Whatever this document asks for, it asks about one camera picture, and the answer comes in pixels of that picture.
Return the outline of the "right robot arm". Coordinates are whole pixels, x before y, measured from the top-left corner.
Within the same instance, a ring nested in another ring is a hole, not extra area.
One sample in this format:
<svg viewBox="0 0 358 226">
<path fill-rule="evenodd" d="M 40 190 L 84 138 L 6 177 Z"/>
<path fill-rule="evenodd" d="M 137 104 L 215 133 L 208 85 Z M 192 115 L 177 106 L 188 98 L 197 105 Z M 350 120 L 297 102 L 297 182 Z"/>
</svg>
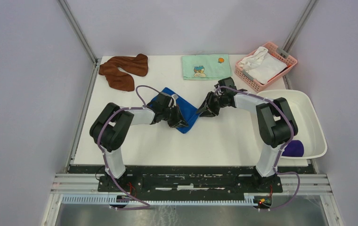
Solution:
<svg viewBox="0 0 358 226">
<path fill-rule="evenodd" d="M 215 117 L 224 107 L 248 111 L 257 118 L 259 135 L 264 142 L 260 159 L 254 167 L 252 188 L 264 192 L 270 179 L 277 174 L 281 153 L 298 132 L 298 127 L 287 100 L 283 97 L 268 99 L 237 89 L 231 77 L 218 81 L 215 90 L 207 93 L 196 113 L 200 117 Z"/>
</svg>

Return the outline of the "blue towel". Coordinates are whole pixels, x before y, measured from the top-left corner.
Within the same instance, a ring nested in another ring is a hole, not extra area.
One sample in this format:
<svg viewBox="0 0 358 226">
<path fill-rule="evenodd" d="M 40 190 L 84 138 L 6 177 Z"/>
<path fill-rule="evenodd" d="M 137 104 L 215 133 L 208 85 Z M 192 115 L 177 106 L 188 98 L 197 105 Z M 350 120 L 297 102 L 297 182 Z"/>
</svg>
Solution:
<svg viewBox="0 0 358 226">
<path fill-rule="evenodd" d="M 176 93 L 173 90 L 169 89 L 168 87 L 165 87 L 161 92 L 164 92 L 164 93 L 166 93 L 166 94 L 168 94 L 170 96 L 172 94 Z M 196 111 L 197 111 L 196 107 L 194 107 L 192 104 L 190 104 L 188 101 L 186 101 L 181 96 L 178 97 L 176 103 L 177 103 L 178 107 L 180 108 L 181 113 L 184 116 L 185 120 L 187 121 L 188 127 L 175 128 L 175 129 L 177 129 L 182 134 L 186 134 L 192 129 L 192 127 L 195 124 L 195 122 L 197 121 L 199 115 L 196 114 Z"/>
</svg>

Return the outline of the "purple towel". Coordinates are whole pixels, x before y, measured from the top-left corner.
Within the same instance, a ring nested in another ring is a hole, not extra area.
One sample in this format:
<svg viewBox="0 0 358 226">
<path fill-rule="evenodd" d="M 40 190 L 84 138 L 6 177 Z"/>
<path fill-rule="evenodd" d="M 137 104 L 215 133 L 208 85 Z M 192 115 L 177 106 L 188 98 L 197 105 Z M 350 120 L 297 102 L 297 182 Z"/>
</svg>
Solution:
<svg viewBox="0 0 358 226">
<path fill-rule="evenodd" d="M 292 140 L 282 153 L 286 157 L 302 157 L 304 155 L 304 145 L 299 140 Z"/>
</svg>

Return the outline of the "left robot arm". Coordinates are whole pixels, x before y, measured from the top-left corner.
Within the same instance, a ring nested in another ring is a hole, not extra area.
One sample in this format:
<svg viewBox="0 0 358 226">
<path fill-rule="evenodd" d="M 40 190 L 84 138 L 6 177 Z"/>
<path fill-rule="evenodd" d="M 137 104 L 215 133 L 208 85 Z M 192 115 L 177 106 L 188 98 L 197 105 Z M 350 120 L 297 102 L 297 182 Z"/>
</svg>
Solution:
<svg viewBox="0 0 358 226">
<path fill-rule="evenodd" d="M 102 152 L 106 173 L 111 176 L 109 185 L 115 191 L 127 187 L 127 178 L 123 176 L 126 167 L 123 163 L 121 146 L 131 126 L 153 125 L 166 121 L 171 128 L 188 127 L 179 105 L 178 95 L 159 93 L 142 107 L 120 107 L 108 103 L 95 122 L 89 134 Z"/>
</svg>

